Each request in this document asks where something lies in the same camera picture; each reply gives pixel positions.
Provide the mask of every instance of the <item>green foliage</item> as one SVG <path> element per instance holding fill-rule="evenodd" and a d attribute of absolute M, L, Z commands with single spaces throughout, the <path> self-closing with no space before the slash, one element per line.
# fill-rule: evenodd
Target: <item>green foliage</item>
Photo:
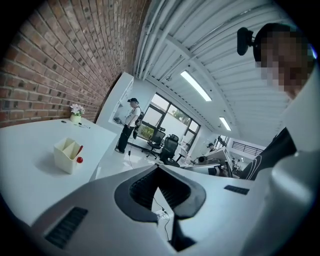
<path fill-rule="evenodd" d="M 145 125 L 141 125 L 139 128 L 139 133 L 141 134 L 142 137 L 148 140 L 150 136 L 154 134 L 154 129 Z"/>
<path fill-rule="evenodd" d="M 188 125 L 190 122 L 190 117 L 188 117 L 185 113 L 180 111 L 179 109 L 172 111 L 172 116 L 182 122 L 184 125 Z"/>

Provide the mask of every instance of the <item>pen holder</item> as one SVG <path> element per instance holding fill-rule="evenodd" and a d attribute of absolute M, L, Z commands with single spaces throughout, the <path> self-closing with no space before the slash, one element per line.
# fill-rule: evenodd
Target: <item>pen holder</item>
<path fill-rule="evenodd" d="M 72 174 L 81 165 L 77 158 L 81 156 L 80 145 L 71 138 L 65 138 L 54 145 L 53 154 L 55 165 L 68 174 Z"/>

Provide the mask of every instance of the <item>flower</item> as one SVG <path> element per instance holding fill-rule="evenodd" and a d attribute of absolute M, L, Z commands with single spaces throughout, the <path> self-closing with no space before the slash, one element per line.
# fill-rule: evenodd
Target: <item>flower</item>
<path fill-rule="evenodd" d="M 85 113 L 84 107 L 78 104 L 72 104 L 70 108 L 71 108 L 71 112 L 76 116 L 81 116 L 82 114 Z"/>

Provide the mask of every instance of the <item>red ball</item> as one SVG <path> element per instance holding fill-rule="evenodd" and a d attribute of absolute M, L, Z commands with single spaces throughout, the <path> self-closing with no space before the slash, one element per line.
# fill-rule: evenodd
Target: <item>red ball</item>
<path fill-rule="evenodd" d="M 82 157 L 78 157 L 78 158 L 76 159 L 76 161 L 77 161 L 79 164 L 81 164 L 81 163 L 84 161 L 84 159 L 83 159 Z"/>

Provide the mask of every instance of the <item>shoe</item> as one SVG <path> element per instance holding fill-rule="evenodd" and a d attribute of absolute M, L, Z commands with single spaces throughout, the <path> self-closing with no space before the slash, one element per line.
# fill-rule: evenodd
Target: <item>shoe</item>
<path fill-rule="evenodd" d="M 118 148 L 115 148 L 114 150 L 117 151 L 120 154 L 124 154 L 125 153 L 125 152 L 121 152 Z"/>

